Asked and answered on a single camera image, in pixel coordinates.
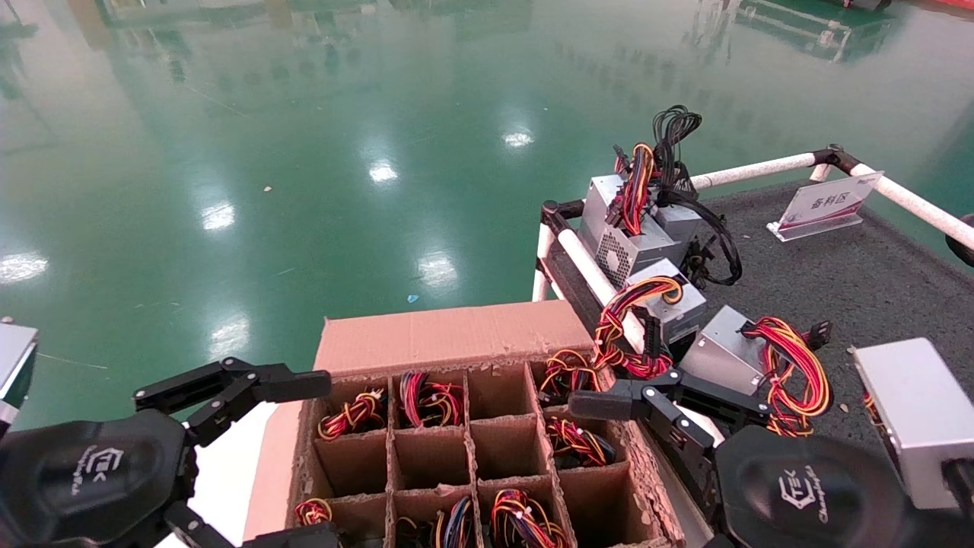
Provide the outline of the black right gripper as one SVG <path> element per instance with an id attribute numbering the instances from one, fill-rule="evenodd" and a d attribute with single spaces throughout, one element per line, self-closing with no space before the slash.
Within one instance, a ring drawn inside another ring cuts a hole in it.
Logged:
<path id="1" fill-rule="evenodd" d="M 883 547 L 910 511 L 903 486 L 873 452 L 827 437 L 776 436 L 758 428 L 769 424 L 767 405 L 689 372 L 578 390 L 569 409 L 646 427 L 703 516 L 721 519 L 741 547 Z M 719 445 L 689 412 L 734 435 Z"/>

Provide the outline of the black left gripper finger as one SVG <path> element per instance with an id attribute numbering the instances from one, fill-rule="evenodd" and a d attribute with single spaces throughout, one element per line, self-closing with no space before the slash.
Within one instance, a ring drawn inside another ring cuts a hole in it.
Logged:
<path id="1" fill-rule="evenodd" d="M 194 445 L 208 447 L 258 403 L 307 401 L 330 395 L 327 371 L 294 372 L 282 363 L 253 365 L 228 357 L 136 390 L 135 409 L 163 414 L 198 406 L 187 419 Z"/>

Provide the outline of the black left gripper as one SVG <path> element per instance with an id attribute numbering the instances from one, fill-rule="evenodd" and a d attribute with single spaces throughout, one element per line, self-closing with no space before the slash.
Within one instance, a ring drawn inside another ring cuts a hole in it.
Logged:
<path id="1" fill-rule="evenodd" d="M 157 410 L 11 433 L 2 440 L 2 545 L 153 547 L 171 530 L 188 547 L 232 547 L 184 503 L 198 472 L 186 430 Z M 243 542 L 340 546 L 329 521 Z"/>

